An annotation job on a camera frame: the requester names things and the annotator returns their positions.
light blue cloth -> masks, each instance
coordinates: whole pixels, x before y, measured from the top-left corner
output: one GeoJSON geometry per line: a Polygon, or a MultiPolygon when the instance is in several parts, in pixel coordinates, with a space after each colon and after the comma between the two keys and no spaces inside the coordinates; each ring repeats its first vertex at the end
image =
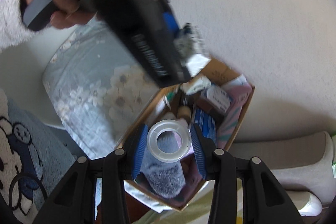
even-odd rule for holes
{"type": "Polygon", "coordinates": [[[95,18],[57,50],[43,83],[65,129],[90,159],[115,150],[158,91],[108,26],[95,18]]]}

fuzzy sock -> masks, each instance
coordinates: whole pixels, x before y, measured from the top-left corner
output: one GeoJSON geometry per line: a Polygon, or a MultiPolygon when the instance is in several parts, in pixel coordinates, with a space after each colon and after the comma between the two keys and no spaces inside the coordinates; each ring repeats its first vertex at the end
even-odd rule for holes
{"type": "MultiPolygon", "coordinates": [[[[173,153],[179,149],[171,131],[164,132],[158,137],[157,146],[166,153],[173,153]]],[[[185,185],[180,161],[174,163],[159,161],[147,147],[143,154],[140,171],[145,175],[153,190],[163,198],[176,197],[185,185]]]]}

wall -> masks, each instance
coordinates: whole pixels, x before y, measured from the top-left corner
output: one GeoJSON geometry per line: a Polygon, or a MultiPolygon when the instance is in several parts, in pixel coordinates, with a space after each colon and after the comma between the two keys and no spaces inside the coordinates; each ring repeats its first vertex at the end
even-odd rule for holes
{"type": "Polygon", "coordinates": [[[336,130],[336,0],[171,0],[256,86],[237,140],[336,130]]]}

